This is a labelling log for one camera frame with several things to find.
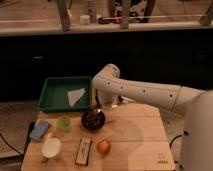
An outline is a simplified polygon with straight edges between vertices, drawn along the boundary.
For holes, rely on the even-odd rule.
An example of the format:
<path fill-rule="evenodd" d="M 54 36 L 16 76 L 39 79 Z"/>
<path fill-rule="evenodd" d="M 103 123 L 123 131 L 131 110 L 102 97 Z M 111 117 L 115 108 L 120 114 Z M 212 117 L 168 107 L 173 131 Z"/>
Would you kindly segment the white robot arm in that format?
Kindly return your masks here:
<path fill-rule="evenodd" d="M 178 171 L 213 171 L 213 90 L 121 79 L 114 64 L 103 67 L 92 85 L 101 104 L 118 95 L 184 115 Z"/>

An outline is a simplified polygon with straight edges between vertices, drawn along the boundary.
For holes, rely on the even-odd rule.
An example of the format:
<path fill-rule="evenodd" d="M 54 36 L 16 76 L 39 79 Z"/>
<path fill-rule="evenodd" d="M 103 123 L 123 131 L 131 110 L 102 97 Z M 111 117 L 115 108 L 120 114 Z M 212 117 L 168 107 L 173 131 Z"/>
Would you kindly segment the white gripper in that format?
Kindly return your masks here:
<path fill-rule="evenodd" d="M 109 92 L 99 91 L 98 100 L 102 108 L 112 108 L 119 104 L 120 99 L 117 94 L 112 94 Z"/>

